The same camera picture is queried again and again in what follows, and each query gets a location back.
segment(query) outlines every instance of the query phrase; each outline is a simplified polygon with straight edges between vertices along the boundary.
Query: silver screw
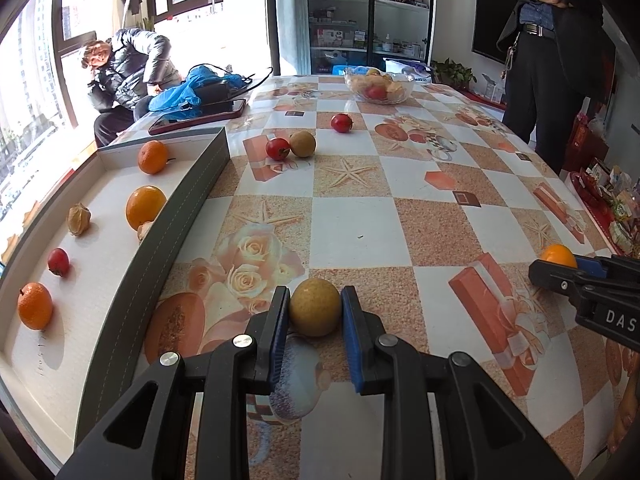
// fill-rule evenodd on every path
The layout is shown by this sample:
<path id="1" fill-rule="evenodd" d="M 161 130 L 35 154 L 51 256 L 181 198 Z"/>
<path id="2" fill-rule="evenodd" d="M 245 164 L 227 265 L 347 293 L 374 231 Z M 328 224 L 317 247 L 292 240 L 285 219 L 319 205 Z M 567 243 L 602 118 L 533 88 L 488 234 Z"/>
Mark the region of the silver screw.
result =
<path id="1" fill-rule="evenodd" d="M 175 352 L 166 352 L 160 356 L 160 364 L 162 366 L 173 366 L 175 365 L 180 356 Z"/>
<path id="2" fill-rule="evenodd" d="M 453 354 L 451 355 L 451 360 L 456 366 L 465 367 L 471 364 L 471 357 L 469 357 L 464 352 L 453 352 Z"/>
<path id="3" fill-rule="evenodd" d="M 396 346 L 398 344 L 398 338 L 393 334 L 383 334 L 378 338 L 378 342 L 382 346 Z"/>
<path id="4" fill-rule="evenodd" d="M 248 334 L 240 334 L 234 338 L 234 346 L 238 348 L 246 348 L 253 342 L 253 338 Z"/>

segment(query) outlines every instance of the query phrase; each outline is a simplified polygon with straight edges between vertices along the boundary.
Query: black coat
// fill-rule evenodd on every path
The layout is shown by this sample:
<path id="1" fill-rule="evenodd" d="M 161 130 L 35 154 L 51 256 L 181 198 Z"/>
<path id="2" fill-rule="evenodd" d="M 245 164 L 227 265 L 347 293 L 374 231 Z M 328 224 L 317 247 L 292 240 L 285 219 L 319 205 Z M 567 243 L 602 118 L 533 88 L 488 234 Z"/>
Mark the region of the black coat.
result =
<path id="1" fill-rule="evenodd" d="M 531 0 L 517 0 L 497 46 L 505 51 L 513 44 L 520 8 Z M 601 34 L 602 4 L 599 0 L 562 0 L 573 7 L 553 7 L 556 43 L 562 70 L 569 85 L 581 94 L 604 101 L 604 65 Z"/>
<path id="2" fill-rule="evenodd" d="M 110 110 L 113 102 L 133 110 L 147 95 L 147 85 L 162 90 L 179 85 L 180 74 L 169 60 L 169 39 L 140 28 L 123 28 L 108 40 L 113 52 L 88 85 L 89 99 L 99 112 Z"/>

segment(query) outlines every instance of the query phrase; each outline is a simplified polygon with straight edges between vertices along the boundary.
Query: bowl of fruit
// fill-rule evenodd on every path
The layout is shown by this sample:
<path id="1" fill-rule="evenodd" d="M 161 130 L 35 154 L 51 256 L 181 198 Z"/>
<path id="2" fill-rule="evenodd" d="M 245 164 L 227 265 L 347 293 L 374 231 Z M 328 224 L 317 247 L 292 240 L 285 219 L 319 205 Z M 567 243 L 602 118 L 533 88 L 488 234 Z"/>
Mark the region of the bowl of fruit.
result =
<path id="1" fill-rule="evenodd" d="M 406 101 L 414 88 L 414 77 L 409 74 L 389 74 L 369 66 L 348 66 L 344 82 L 357 96 L 379 105 Z"/>

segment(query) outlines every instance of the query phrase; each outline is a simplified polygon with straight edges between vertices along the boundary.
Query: blue shirt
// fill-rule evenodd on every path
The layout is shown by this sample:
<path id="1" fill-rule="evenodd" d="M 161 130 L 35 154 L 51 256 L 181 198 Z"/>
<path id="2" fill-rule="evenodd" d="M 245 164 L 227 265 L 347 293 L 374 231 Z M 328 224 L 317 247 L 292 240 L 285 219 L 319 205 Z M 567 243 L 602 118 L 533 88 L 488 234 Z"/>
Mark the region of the blue shirt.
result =
<path id="1" fill-rule="evenodd" d="M 535 23 L 554 30 L 554 16 L 551 5 L 532 2 L 520 7 L 520 23 Z"/>

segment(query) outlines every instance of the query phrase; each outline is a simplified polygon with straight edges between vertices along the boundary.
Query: blue gripper pad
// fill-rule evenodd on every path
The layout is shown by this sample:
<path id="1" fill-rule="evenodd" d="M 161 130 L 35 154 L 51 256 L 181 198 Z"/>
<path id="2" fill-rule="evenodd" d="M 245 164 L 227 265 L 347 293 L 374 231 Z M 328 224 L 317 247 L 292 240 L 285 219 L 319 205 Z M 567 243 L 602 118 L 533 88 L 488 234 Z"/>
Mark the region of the blue gripper pad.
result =
<path id="1" fill-rule="evenodd" d="M 606 278 L 607 271 L 602 267 L 598 260 L 594 260 L 592 258 L 586 258 L 583 256 L 578 256 L 574 254 L 575 261 L 578 263 L 578 269 L 587 272 L 591 276 L 595 278 Z"/>
<path id="2" fill-rule="evenodd" d="M 289 289 L 286 289 L 282 307 L 276 322 L 276 329 L 273 334 L 273 343 L 269 354 L 269 384 L 273 391 L 280 380 L 282 370 L 282 359 L 284 357 L 284 345 L 287 341 L 287 331 L 289 330 Z"/>
<path id="3" fill-rule="evenodd" d="M 340 298 L 342 299 L 342 337 L 344 338 L 344 349 L 347 352 L 349 374 L 356 393 L 361 393 L 364 386 L 362 349 L 360 347 L 360 341 L 358 340 L 355 318 L 356 316 L 360 316 L 364 321 L 364 316 L 354 287 L 346 286 L 343 288 L 340 293 Z"/>

